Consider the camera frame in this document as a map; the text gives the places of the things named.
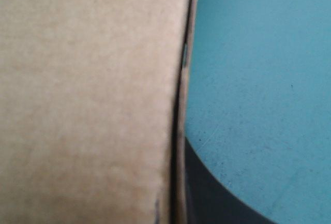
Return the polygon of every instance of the cardboard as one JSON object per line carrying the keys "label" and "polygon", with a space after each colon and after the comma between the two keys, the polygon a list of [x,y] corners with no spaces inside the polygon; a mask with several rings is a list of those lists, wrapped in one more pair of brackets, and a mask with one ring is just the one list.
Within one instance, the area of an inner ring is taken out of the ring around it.
{"label": "cardboard", "polygon": [[0,223],[167,223],[188,0],[0,0]]}

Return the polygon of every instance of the teal plastic surface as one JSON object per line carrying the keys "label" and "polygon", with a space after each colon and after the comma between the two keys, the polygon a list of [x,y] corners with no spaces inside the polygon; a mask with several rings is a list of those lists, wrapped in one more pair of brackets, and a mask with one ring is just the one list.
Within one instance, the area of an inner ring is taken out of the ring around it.
{"label": "teal plastic surface", "polygon": [[264,216],[330,224],[331,0],[199,0],[186,135]]}

